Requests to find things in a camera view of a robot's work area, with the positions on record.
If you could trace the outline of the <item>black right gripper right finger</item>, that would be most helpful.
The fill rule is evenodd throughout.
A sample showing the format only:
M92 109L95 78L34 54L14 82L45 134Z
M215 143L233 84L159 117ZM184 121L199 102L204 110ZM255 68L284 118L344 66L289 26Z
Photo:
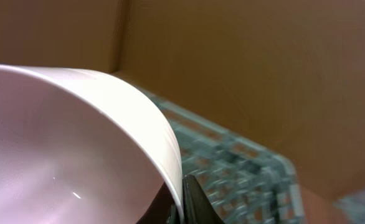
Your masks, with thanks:
M182 186L185 224L224 224L193 175L185 175Z

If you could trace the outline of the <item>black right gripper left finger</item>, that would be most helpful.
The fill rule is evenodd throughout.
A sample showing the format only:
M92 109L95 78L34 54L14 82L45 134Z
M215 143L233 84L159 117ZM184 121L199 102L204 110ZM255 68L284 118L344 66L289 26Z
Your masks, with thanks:
M168 186L163 184L136 224L178 224L178 211Z

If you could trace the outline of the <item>pink bowl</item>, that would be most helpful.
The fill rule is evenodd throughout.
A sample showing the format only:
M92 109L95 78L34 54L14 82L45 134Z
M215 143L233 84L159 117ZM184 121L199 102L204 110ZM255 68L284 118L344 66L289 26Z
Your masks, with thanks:
M0 223L136 223L161 188L183 213L178 142L106 73L0 65Z

